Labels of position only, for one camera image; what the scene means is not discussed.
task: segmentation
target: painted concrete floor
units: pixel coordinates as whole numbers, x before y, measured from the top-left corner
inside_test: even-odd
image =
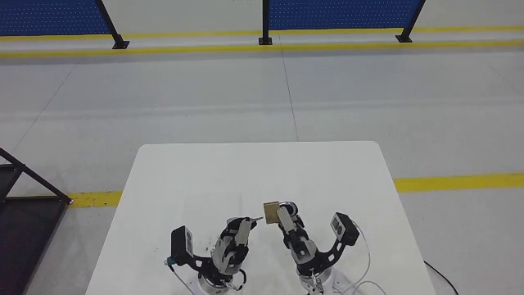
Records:
[[[374,140],[395,178],[523,172],[523,58],[513,49],[0,61],[0,146],[67,193],[122,190],[144,143]],[[43,193],[24,181],[12,195]],[[422,255],[461,294],[522,294],[524,189],[401,199]],[[114,212],[68,210],[28,294],[84,294]]]

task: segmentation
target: black metal post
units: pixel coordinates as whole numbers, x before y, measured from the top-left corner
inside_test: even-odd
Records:
[[[109,27],[109,31],[111,32],[113,39],[115,40],[115,45],[113,46],[113,49],[126,49],[129,46],[129,41],[124,41],[122,39],[122,36],[116,32],[115,25],[113,25],[113,21],[109,17],[109,13],[107,12],[106,7],[104,6],[104,2],[102,0],[95,0],[95,3],[97,4],[98,9],[100,10],[104,18],[104,21]]]
[[[273,44],[269,37],[269,0],[262,0],[262,38],[259,38],[259,44]]]
[[[418,2],[417,10],[411,17],[411,21],[409,22],[409,25],[407,28],[404,28],[402,30],[402,34],[396,35],[395,37],[397,40],[399,40],[399,43],[412,43],[413,41],[409,38],[409,35],[411,34],[411,31],[413,31],[413,27],[415,26],[415,22],[417,21],[418,15],[420,15],[420,11],[422,10],[422,7],[424,7],[424,3],[426,0],[420,0]]]
[[[35,179],[39,184],[41,184],[43,187],[51,190],[55,195],[57,195],[62,201],[70,204],[73,202],[71,198],[69,198],[67,195],[65,195],[63,192],[55,188],[52,184],[48,183],[47,180],[42,178],[40,175],[38,175],[36,172],[31,170],[29,167],[25,166],[24,163],[21,161],[18,161],[15,159],[10,153],[3,150],[3,148],[0,148],[0,156],[8,160],[12,165],[15,166],[17,170],[21,170],[22,172],[26,173],[31,178]]]

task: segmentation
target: white wall panel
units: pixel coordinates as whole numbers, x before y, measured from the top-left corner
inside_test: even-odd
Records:
[[[122,34],[259,30],[262,0],[104,0]],[[427,0],[418,27],[524,25],[522,0]]]

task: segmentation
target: black metal frame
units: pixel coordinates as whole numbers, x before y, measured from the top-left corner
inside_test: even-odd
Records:
[[[109,27],[109,31],[111,32],[113,39],[115,40],[115,45],[113,46],[113,49],[126,49],[129,46],[129,41],[124,41],[122,39],[122,35],[116,32],[115,25],[109,17],[109,13],[107,12],[106,6],[104,6],[104,2],[102,0],[95,0],[95,3],[97,4],[98,9],[100,10],[102,17],[104,18],[104,21]]]
[[[411,21],[409,22],[409,25],[407,28],[404,28],[402,30],[402,34],[396,35],[396,39],[399,40],[399,43],[412,43],[413,41],[409,37],[411,34],[411,31],[413,31],[413,27],[415,26],[415,22],[417,22],[417,18],[420,15],[420,11],[424,7],[424,3],[426,3],[426,0],[420,0],[418,2],[417,10],[411,17]]]
[[[420,11],[422,10],[422,7],[424,7],[425,2],[426,0],[420,0],[418,2],[417,9],[415,10],[415,13],[411,17],[411,21],[409,22],[408,27],[402,30],[402,34],[395,36],[397,40],[399,40],[400,43],[412,43],[413,42],[409,38],[409,35],[411,34],[411,31],[413,31],[413,27],[415,26],[415,23],[417,22],[417,18],[420,15]],[[262,0],[262,38],[259,38],[259,44],[260,45],[273,44],[272,39],[269,37],[269,0]]]
[[[2,148],[0,157],[9,162],[0,164],[0,266],[6,272],[0,275],[0,293],[7,285],[8,293],[21,295],[73,200]],[[56,196],[7,197],[22,173]],[[16,269],[10,270],[13,264]]]
[[[24,163],[22,163],[21,161],[18,161],[17,159],[15,159],[11,154],[9,154],[8,152],[6,152],[5,150],[3,150],[3,148],[0,148],[0,157],[3,157],[5,158],[6,160],[8,160],[15,168],[15,174],[14,176],[11,178],[9,184],[7,185],[7,187],[5,189],[3,189],[3,191],[0,193],[0,202],[2,202],[2,200],[7,196],[7,194],[9,193],[9,191],[11,190],[11,188],[13,188],[13,186],[15,185],[15,182],[16,180],[20,177],[20,175],[23,173],[26,173],[28,176],[30,176],[31,178],[33,178],[34,180],[36,180],[39,184],[41,184],[43,187],[49,189],[50,191],[52,191],[55,195],[57,195],[63,202],[67,203],[67,204],[71,204],[73,202],[73,200],[71,198],[69,198],[67,195],[65,195],[63,192],[61,192],[60,190],[58,190],[55,186],[53,186],[52,184],[48,183],[47,180],[45,180],[44,178],[42,178],[40,175],[38,175],[36,172],[34,172],[33,170],[31,170],[29,167],[27,167]]]
[[[269,0],[262,0],[262,38],[259,38],[259,45],[273,44],[269,37]]]

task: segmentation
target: yellow floor line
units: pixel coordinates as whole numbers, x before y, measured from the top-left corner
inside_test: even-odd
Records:
[[[436,192],[485,188],[522,188],[524,174],[509,175],[455,175],[426,178],[395,179],[399,193]],[[99,193],[71,193],[75,202],[69,208],[116,207],[122,196],[121,191]]]
[[[73,204],[69,208],[116,207],[122,197],[122,191],[96,193],[70,193]]]
[[[524,31],[524,25],[506,26],[445,26],[436,28],[414,28],[413,32],[498,32]],[[270,35],[307,35],[307,34],[398,34],[402,29],[281,29],[270,31]],[[122,34],[124,39],[136,38],[172,38],[172,37],[237,37],[261,35],[260,29],[244,29],[237,31],[206,31],[206,32],[168,32],[168,33],[140,33]],[[98,40],[112,39],[109,34],[81,34],[81,35],[34,35],[34,36],[4,36],[0,41],[55,41],[55,40]]]
[[[192,47],[149,47],[128,49],[71,49],[71,50],[39,50],[0,52],[0,58],[28,57],[82,57],[82,56],[114,56],[114,55],[145,55],[145,54],[175,54],[197,52],[279,52],[285,51],[323,51],[323,50],[367,50],[367,49],[416,49],[416,48],[498,48],[524,47],[524,40],[469,40],[469,41],[426,41],[415,43],[284,43],[273,46],[259,45],[219,45]]]

